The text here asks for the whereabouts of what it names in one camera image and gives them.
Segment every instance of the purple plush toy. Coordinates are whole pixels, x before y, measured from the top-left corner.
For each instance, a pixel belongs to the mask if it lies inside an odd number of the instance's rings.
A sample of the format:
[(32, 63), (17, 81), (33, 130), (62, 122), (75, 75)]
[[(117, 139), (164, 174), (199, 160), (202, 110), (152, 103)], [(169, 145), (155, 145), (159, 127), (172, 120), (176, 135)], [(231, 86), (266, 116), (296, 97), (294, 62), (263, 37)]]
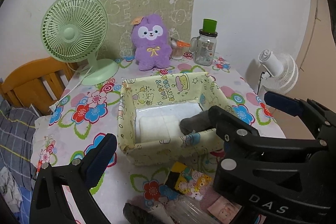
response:
[(172, 49), (167, 44), (168, 31), (159, 15), (144, 17), (134, 26), (131, 39), (136, 46), (135, 59), (139, 61), (139, 70), (169, 67)]

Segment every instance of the fan grille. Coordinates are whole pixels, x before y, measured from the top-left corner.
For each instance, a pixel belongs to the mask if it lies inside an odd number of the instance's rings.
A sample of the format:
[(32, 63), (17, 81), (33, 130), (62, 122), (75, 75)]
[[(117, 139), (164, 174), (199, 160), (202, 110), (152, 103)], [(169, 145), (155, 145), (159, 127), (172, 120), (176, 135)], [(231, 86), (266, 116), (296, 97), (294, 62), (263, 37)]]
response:
[(57, 0), (42, 21), (42, 42), (55, 59), (79, 62), (99, 49), (106, 26), (99, 0)]
[(264, 50), (259, 54), (259, 62), (266, 62), (271, 56), (270, 50)]
[(298, 67), (288, 54), (275, 54), (276, 58), (283, 65), (283, 72), (278, 77), (269, 77), (263, 80), (263, 86), (270, 91), (286, 94), (296, 84), (299, 77)]

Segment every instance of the electrical cord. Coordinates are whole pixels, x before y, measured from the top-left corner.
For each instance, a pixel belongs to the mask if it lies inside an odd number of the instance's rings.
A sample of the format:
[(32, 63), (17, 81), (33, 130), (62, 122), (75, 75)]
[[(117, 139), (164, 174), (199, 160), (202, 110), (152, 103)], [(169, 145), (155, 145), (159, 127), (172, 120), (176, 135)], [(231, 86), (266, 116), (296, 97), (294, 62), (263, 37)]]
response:
[(68, 65), (68, 67), (69, 67), (69, 69), (70, 70), (72, 70), (72, 71), (77, 71), (77, 70), (75, 70), (75, 69), (73, 69), (72, 67), (70, 67), (70, 65), (69, 65), (69, 63), (67, 62), (67, 65)]
[(265, 74), (265, 72), (263, 71), (261, 74), (260, 74), (260, 79), (259, 79), (259, 84), (258, 84), (258, 91), (257, 91), (257, 95), (259, 93), (259, 90), (260, 90), (260, 84), (261, 84), (261, 79), (263, 77), (263, 74)]
[(86, 74), (84, 75), (83, 79), (80, 80), (80, 81), (78, 82), (78, 84), (75, 85), (75, 87), (74, 87), (72, 90), (70, 90), (67, 94), (65, 94), (62, 98), (60, 98), (58, 101), (56, 101), (53, 105), (51, 105), (51, 106), (49, 107), (52, 113), (55, 112), (55, 110), (56, 110), (57, 106), (59, 105), (59, 103), (60, 103), (66, 96), (68, 96), (68, 95), (69, 95), (69, 94), (70, 94), (76, 87), (78, 87), (78, 86), (83, 82), (84, 78), (89, 74), (89, 72), (90, 72), (91, 69), (92, 69), (92, 67), (89, 68), (89, 70), (88, 70), (88, 71), (86, 72)]

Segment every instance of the table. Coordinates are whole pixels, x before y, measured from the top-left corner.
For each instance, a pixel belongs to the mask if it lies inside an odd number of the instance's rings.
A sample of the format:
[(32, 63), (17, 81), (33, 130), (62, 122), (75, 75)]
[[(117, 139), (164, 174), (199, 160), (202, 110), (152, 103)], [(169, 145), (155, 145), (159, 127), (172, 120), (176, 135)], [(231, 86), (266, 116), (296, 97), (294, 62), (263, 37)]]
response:
[[(53, 166), (67, 165), (74, 158), (83, 158), (89, 149), (97, 146), (106, 133), (117, 135), (122, 82), (125, 79), (150, 75), (208, 71), (241, 120), (255, 127), (261, 136), (285, 138), (263, 101), (239, 73), (231, 68), (230, 63), (220, 56), (215, 56), (212, 66), (202, 67), (193, 62), (191, 54), (186, 53), (182, 60), (172, 60), (169, 68), (155, 68), (150, 71), (139, 71), (135, 60), (117, 59), (116, 62), (119, 70), (111, 79), (95, 86), (80, 85), (61, 101), (45, 130), (44, 139), (34, 144), (34, 151), (40, 151), (39, 163), (32, 162), (35, 166), (44, 162)], [(78, 81), (76, 73), (64, 94), (75, 87)], [(220, 150), (207, 155), (191, 155), (181, 161), (214, 176), (217, 163), (223, 155), (224, 150)], [(118, 148), (91, 193), (111, 223), (126, 224), (128, 221), (124, 218), (122, 209), (127, 200), (132, 200), (143, 208), (170, 200), (171, 193), (160, 185), (171, 165), (172, 163), (135, 167)], [(79, 224), (84, 224), (68, 187), (65, 187), (65, 194), (75, 219)]]

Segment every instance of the green desk fan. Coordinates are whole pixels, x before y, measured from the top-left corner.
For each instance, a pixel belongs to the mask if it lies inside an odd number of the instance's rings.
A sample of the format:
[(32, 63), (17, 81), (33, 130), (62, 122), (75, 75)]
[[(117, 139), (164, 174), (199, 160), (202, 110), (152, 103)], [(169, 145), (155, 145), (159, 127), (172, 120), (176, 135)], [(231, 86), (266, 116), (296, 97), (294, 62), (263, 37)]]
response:
[(119, 68), (111, 59), (96, 58), (106, 36), (107, 23), (99, 0), (56, 0), (44, 15), (42, 42), (59, 61), (72, 63), (88, 59), (89, 65), (80, 73), (80, 81), (82, 85), (97, 85), (115, 75)]

